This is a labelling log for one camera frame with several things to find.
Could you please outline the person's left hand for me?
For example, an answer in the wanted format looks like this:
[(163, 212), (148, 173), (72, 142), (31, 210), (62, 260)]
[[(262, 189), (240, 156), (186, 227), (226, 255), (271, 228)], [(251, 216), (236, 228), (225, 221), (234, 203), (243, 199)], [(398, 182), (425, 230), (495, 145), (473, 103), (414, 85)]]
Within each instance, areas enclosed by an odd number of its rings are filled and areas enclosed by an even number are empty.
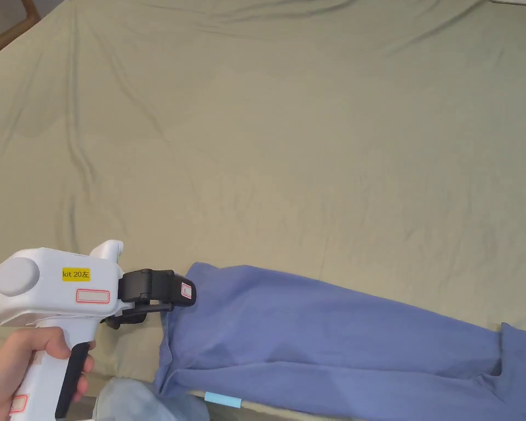
[(13, 332), (0, 347), (0, 420), (9, 419), (13, 396), (35, 351), (45, 351), (61, 360), (71, 356), (59, 327), (22, 328)]

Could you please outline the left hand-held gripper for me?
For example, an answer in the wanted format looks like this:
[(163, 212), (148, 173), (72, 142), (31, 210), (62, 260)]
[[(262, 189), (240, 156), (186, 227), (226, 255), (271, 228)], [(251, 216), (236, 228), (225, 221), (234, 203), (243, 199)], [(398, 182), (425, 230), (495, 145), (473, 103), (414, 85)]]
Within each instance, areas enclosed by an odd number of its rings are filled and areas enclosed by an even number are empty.
[(123, 274), (123, 243), (107, 240), (89, 255), (24, 249), (0, 264), (0, 325), (59, 327), (67, 359), (37, 353), (14, 394), (10, 420), (65, 420), (101, 321), (112, 329), (147, 314), (195, 305), (195, 284), (172, 270)]

